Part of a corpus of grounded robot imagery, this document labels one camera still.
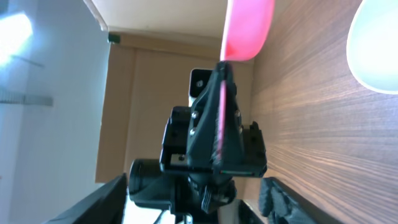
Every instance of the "pink object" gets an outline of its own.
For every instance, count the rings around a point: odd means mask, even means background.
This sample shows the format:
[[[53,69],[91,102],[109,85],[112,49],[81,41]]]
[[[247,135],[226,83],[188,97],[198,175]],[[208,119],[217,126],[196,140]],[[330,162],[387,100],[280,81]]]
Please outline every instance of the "pink object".
[[[217,159],[222,158],[224,131],[225,131],[225,108],[226,108],[226,81],[223,80],[220,86],[220,103],[218,104],[218,132],[217,132]]]
[[[228,0],[220,60],[255,57],[267,39],[274,0]]]

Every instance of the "wooden table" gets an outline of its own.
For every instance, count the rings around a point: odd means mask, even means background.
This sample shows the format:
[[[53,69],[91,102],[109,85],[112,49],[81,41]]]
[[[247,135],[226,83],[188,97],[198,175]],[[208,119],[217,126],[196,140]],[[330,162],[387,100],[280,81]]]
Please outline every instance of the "wooden table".
[[[365,89],[346,59],[360,3],[292,1],[256,58],[251,118],[266,175],[344,223],[397,223],[398,96]],[[258,184],[247,183],[253,204]]]

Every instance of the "table surface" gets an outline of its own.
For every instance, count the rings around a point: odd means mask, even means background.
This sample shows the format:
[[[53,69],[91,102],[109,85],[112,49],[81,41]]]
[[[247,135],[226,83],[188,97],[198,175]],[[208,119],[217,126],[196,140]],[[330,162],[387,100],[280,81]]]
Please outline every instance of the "table surface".
[[[346,59],[360,3],[292,1],[256,58],[251,118],[266,175],[344,223],[396,223],[398,96],[365,89]],[[245,198],[258,198],[258,184]]]

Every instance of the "white wall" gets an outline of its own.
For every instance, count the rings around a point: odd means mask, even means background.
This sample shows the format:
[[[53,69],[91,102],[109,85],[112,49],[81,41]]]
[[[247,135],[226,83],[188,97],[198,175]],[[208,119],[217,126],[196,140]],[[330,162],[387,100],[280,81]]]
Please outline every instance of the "white wall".
[[[25,106],[9,223],[41,223],[98,188],[94,184],[107,33],[81,0],[38,0],[27,91],[54,106]]]
[[[37,2],[10,0],[8,12],[24,11],[34,30]],[[30,58],[31,43],[32,38],[16,54]],[[30,65],[20,60],[10,60],[0,65],[0,86],[25,92],[29,70]],[[22,105],[0,104],[0,223],[7,223],[9,215],[23,111]]]

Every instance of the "bright light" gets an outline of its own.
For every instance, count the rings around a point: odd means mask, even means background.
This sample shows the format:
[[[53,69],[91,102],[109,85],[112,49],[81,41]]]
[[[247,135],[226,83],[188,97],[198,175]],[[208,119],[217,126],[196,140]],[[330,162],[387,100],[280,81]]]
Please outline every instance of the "bright light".
[[[32,25],[24,13],[0,19],[0,65],[7,63],[10,55],[17,54],[32,35]]]
[[[360,84],[398,94],[398,1],[362,2],[348,34],[347,60]]]

